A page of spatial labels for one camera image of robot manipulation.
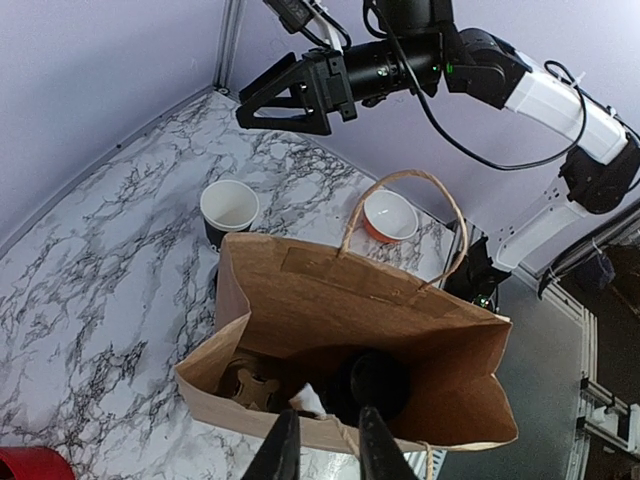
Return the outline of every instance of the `paper bag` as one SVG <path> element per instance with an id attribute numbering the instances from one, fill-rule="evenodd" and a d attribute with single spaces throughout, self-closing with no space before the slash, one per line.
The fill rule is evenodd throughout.
<path id="1" fill-rule="evenodd" d="M 482 450 L 517 438 L 495 377 L 511 324 L 407 272 L 348 251 L 367 195 L 406 175 L 428 178 L 446 192 L 423 172 L 381 180 L 361 199 L 339 249 L 252 233 L 225 237 L 218 332 L 176 366 L 180 393 L 196 420 L 262 438 L 270 430 L 277 414 L 214 395 L 239 349 L 279 359 L 310 378 L 328 378 L 354 352 L 375 348 L 410 370 L 409 402 L 389 422 L 404 451 L 424 449 L 415 442 Z M 349 429 L 357 440 L 357 430 Z M 351 451 L 332 420 L 301 418 L 301 435 L 305 446 Z"/>

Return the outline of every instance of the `wall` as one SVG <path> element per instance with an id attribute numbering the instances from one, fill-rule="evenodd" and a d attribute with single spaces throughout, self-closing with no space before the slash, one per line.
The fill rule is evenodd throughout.
<path id="1" fill-rule="evenodd" d="M 362 26 L 359 0 L 324 3 L 356 43 L 371 40 Z M 640 3 L 636 0 L 454 0 L 454 8 L 460 29 L 480 27 L 540 61 L 560 60 L 576 75 L 586 71 L 584 88 L 603 103 L 614 105 L 628 122 L 640 128 L 636 93 L 640 30 L 635 21 L 640 16 Z M 309 48 L 304 37 L 288 35 L 262 2 L 247 2 L 232 90 L 248 84 L 284 53 L 302 53 Z M 431 104 L 455 138 L 498 163 L 537 160 L 566 144 L 530 120 L 494 110 L 470 97 L 449 95 L 444 85 Z M 519 173 L 489 170 L 444 142 L 428 124 L 417 100 L 408 94 L 396 94 L 372 110 L 360 107 L 359 119 L 347 124 L 333 118 L 332 125 L 332 136 L 317 138 L 324 146 L 374 176 L 402 168 L 423 168 L 436 174 L 454 193 L 467 217 L 485 231 L 517 216 L 550 183 L 560 165 Z M 411 182 L 400 185 L 400 190 L 441 219 L 452 218 L 435 189 Z M 640 189 L 629 195 L 624 205 L 639 196 Z M 530 255 L 526 263 L 535 270 L 542 268 L 607 218 L 583 220 Z"/>
<path id="2" fill-rule="evenodd" d="M 101 155 L 211 83 L 223 7 L 0 2 L 0 246 Z"/>

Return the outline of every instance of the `bowl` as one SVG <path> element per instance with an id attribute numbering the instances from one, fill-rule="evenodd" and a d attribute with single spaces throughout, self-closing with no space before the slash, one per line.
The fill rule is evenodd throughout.
<path id="1" fill-rule="evenodd" d="M 364 202 L 364 227 L 383 243 L 397 243 L 418 231 L 418 215 L 404 197 L 389 190 L 376 190 Z"/>

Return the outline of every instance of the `bag handle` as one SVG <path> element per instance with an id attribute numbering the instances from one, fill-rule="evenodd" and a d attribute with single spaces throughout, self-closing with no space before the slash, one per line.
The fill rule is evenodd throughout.
<path id="1" fill-rule="evenodd" d="M 464 220 L 464 216 L 462 215 L 462 211 L 460 210 L 460 207 L 458 207 L 458 204 L 453 199 L 453 197 L 451 196 L 447 188 L 442 184 L 442 182 L 440 182 L 440 180 L 438 180 L 436 177 L 434 177 L 430 173 L 424 172 L 422 170 L 401 170 L 399 172 L 392 173 L 391 175 L 387 175 L 386 177 L 381 178 L 376 183 L 374 183 L 371 187 L 369 187 L 369 189 L 366 192 L 364 192 L 362 197 L 360 197 L 358 204 L 353 209 L 351 218 L 349 218 L 349 222 L 347 223 L 347 228 L 344 232 L 344 237 L 342 238 L 342 245 L 340 245 L 340 250 L 338 250 L 338 258 L 342 258 L 344 255 L 346 255 L 349 252 L 351 237 L 353 236 L 353 232 L 356 227 L 356 222 L 358 221 L 358 217 L 360 216 L 360 213 L 362 213 L 364 202 L 367 200 L 367 198 L 369 198 L 369 196 L 373 192 L 378 190 L 383 185 L 389 182 L 398 180 L 399 178 L 405 178 L 405 177 L 424 178 L 425 180 L 429 180 L 436 187 L 438 187 L 438 190 L 442 192 L 444 197 L 447 199 L 447 201 L 451 205 L 451 208 L 453 208 L 453 211 L 455 212 L 456 217 L 458 218 L 458 223 L 460 224 L 460 230 L 462 232 L 462 250 L 460 251 L 460 254 L 458 255 L 458 257 L 456 258 L 456 261 L 453 262 L 453 264 L 442 275 L 438 275 L 436 278 L 434 278 L 430 282 L 424 282 L 418 289 L 419 291 L 424 291 L 434 283 L 449 277 L 449 275 L 455 272 L 458 269 L 458 267 L 462 264 L 464 257 L 467 255 L 467 250 L 469 250 L 469 232 L 467 231 L 467 224 Z"/>

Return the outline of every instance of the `marble table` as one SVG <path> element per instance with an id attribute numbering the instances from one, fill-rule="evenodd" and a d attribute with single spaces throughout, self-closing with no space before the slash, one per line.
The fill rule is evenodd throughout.
<path id="1" fill-rule="evenodd" d="M 0 260 L 0 444 L 48 445 L 80 480 L 238 479 L 260 440 L 193 421 L 172 367 L 214 331 L 198 199 L 219 178 L 260 197 L 260 232 L 337 245 L 372 183 L 298 136 L 245 131 L 213 93 L 136 140 Z M 429 279 L 453 234 L 420 215 L 400 245 L 354 250 Z M 359 478 L 304 449 L 303 478 Z"/>

